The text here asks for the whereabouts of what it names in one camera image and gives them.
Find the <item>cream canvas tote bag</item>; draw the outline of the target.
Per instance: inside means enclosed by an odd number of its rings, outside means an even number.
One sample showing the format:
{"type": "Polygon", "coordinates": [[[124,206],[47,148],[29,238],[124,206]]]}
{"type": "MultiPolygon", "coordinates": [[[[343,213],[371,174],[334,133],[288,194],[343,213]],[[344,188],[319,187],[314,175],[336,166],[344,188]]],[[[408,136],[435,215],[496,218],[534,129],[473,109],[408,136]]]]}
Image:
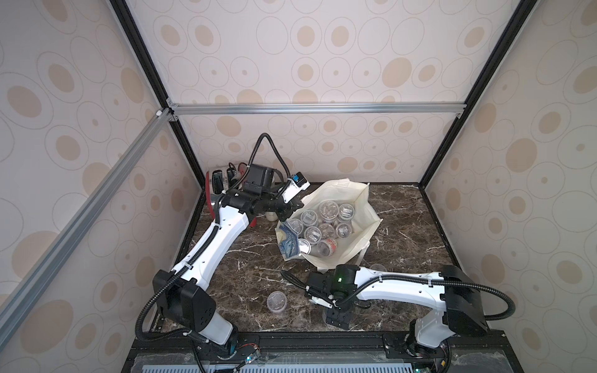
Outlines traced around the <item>cream canvas tote bag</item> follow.
{"type": "Polygon", "coordinates": [[[285,261],[305,259],[317,270],[333,270],[347,264],[354,257],[363,257],[370,239],[382,222],[368,202],[368,184],[349,179],[331,180],[319,186],[314,192],[301,199],[303,208],[295,212],[286,222],[278,223],[276,236],[281,257],[285,261]],[[324,222],[318,207],[325,200],[338,205],[353,204],[354,219],[350,222],[324,222]],[[323,234],[316,245],[310,245],[303,237],[305,229],[316,226],[323,234]]]}

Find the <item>clear seed jar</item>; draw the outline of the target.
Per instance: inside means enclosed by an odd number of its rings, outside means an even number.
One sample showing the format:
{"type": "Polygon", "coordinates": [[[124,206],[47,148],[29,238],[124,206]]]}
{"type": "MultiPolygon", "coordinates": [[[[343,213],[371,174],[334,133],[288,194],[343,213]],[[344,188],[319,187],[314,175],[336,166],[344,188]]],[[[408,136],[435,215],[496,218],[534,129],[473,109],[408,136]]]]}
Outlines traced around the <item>clear seed jar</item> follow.
{"type": "Polygon", "coordinates": [[[267,307],[273,314],[280,314],[287,309],[288,298],[283,292],[272,292],[267,297],[267,307]]]}
{"type": "Polygon", "coordinates": [[[335,327],[336,326],[335,320],[327,315],[327,311],[322,312],[322,319],[323,319],[323,324],[326,327],[332,327],[332,326],[335,327]]]}
{"type": "Polygon", "coordinates": [[[369,269],[378,272],[387,272],[387,269],[382,264],[372,264],[369,269]]]}

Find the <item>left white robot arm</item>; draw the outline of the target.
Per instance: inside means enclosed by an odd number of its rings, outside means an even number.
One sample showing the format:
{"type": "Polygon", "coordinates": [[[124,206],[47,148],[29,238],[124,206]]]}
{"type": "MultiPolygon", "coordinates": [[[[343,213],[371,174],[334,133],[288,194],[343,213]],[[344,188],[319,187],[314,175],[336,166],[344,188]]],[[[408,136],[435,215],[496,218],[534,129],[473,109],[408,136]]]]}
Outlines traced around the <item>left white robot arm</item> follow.
{"type": "Polygon", "coordinates": [[[155,275],[155,293],[135,323],[136,339],[155,342],[184,335],[192,340],[208,340],[232,354],[236,349],[238,329],[218,314],[215,300],[206,292],[213,274],[236,238],[256,216],[274,212],[284,221],[303,206],[297,196],[256,195],[238,190],[229,190],[218,196],[209,230],[171,271],[161,270],[155,275]],[[181,328],[155,335],[144,331],[145,318],[153,307],[180,324],[181,328]]]}

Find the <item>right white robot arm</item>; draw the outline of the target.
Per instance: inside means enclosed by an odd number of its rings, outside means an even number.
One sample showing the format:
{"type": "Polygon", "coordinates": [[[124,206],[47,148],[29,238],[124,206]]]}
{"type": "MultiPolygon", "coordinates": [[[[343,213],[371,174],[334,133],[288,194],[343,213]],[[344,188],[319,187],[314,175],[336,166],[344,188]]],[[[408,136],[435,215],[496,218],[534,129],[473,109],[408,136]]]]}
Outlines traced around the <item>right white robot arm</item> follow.
{"type": "Polygon", "coordinates": [[[328,325],[347,330],[353,311],[370,301],[392,301],[428,308],[413,320],[405,344],[415,356],[439,348],[454,335],[484,337],[488,323],[516,312],[516,303],[495,288],[473,282],[462,270],[444,266],[427,274],[390,273],[343,264],[330,272],[311,273],[306,295],[326,309],[328,325]]]}

